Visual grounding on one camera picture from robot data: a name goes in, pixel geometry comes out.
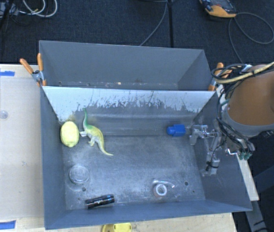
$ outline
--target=yellow ball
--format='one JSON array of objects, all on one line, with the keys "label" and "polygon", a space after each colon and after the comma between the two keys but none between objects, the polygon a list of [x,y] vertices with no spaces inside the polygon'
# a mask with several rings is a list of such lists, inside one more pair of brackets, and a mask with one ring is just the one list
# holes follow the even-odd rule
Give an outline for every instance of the yellow ball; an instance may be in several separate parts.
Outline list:
[{"label": "yellow ball", "polygon": [[70,148],[79,142],[79,130],[74,122],[67,121],[61,126],[61,142]]}]

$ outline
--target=yellow cable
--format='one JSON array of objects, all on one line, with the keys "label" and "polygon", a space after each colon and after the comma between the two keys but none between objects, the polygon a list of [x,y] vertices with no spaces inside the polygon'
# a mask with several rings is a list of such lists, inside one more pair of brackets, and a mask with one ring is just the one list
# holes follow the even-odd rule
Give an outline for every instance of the yellow cable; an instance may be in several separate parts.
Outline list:
[{"label": "yellow cable", "polygon": [[259,69],[256,69],[256,70],[254,70],[254,71],[252,71],[252,72],[248,72],[248,73],[246,73],[246,74],[243,74],[243,75],[241,75],[241,76],[237,76],[237,77],[234,77],[234,78],[231,78],[231,79],[218,80],[218,79],[215,78],[215,77],[214,77],[214,79],[215,79],[216,83],[219,83],[219,84],[232,83],[232,82],[236,82],[236,81],[239,81],[239,80],[241,80],[241,79],[244,79],[244,78],[248,78],[248,77],[250,77],[250,76],[252,76],[252,75],[255,75],[255,74],[257,74],[257,73],[260,73],[260,72],[262,72],[262,71],[268,69],[268,68],[271,67],[271,66],[274,66],[274,62],[272,62],[272,63],[270,63],[270,64],[267,64],[267,65],[265,65],[265,66],[263,66],[263,67],[261,67],[261,68],[259,68]]}]

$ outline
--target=blue block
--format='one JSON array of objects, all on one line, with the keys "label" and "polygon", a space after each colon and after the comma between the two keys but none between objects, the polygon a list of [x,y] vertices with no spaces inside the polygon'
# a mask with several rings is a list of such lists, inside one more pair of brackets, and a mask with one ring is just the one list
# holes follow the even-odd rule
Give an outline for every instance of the blue block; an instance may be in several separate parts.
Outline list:
[{"label": "blue block", "polygon": [[186,130],[183,124],[176,124],[173,126],[167,127],[167,134],[173,137],[182,137],[185,135]]}]

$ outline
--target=dark floor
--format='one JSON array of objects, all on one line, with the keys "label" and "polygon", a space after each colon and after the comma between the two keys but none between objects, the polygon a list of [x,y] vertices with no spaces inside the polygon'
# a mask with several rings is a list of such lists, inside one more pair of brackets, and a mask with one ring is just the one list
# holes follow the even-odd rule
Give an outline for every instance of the dark floor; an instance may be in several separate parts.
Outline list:
[{"label": "dark floor", "polygon": [[[41,0],[26,1],[31,8],[42,6]],[[8,16],[0,31],[0,63],[18,64],[25,58],[36,64],[39,40],[204,49],[211,70],[218,62],[274,61],[274,0],[230,0],[238,12],[234,20],[211,19],[198,0],[168,1],[162,23],[148,40],[164,15],[164,2],[57,0],[52,17]],[[21,0],[14,3],[27,11]],[[50,13],[54,2],[46,3]],[[274,166],[274,136],[253,141],[257,150],[249,165],[255,177]],[[274,186],[260,193],[259,204],[269,231],[274,231]],[[234,219],[238,232],[250,231],[245,213],[234,214]]]}]

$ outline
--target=green toy dinosaur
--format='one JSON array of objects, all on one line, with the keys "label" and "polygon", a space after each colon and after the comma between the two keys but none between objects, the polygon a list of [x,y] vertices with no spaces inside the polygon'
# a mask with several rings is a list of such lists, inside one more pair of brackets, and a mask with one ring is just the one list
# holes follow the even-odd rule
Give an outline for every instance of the green toy dinosaur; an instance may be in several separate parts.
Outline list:
[{"label": "green toy dinosaur", "polygon": [[89,141],[89,144],[91,146],[94,146],[95,143],[98,144],[99,149],[108,156],[113,156],[112,154],[108,153],[104,149],[104,136],[102,132],[95,126],[88,124],[88,115],[85,108],[83,108],[84,111],[84,119],[83,119],[83,130],[80,132],[80,135],[82,137],[88,136],[91,140]]}]

